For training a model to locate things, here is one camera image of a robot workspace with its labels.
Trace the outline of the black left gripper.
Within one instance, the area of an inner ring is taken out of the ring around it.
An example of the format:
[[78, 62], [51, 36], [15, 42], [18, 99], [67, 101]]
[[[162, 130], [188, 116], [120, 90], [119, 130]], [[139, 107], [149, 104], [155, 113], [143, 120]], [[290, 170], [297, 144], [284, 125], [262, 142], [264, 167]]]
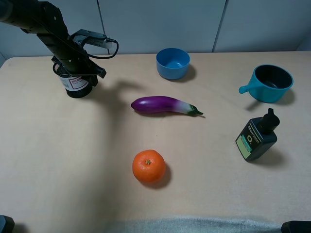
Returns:
[[88, 82], [95, 87], [98, 84], [98, 77], [104, 78], [106, 70], [91, 61], [85, 52], [79, 53], [73, 49], [51, 47], [54, 57], [53, 71], [61, 77], [82, 77], [88, 78]]

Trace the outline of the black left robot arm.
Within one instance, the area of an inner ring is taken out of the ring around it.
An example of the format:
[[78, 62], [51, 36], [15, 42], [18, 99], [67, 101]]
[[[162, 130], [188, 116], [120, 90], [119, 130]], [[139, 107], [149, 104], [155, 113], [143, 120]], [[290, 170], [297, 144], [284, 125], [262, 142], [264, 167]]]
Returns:
[[59, 8], [47, 1], [2, 0], [0, 21], [36, 34], [68, 75], [80, 76], [92, 86], [106, 71], [90, 60], [83, 47], [74, 42]]

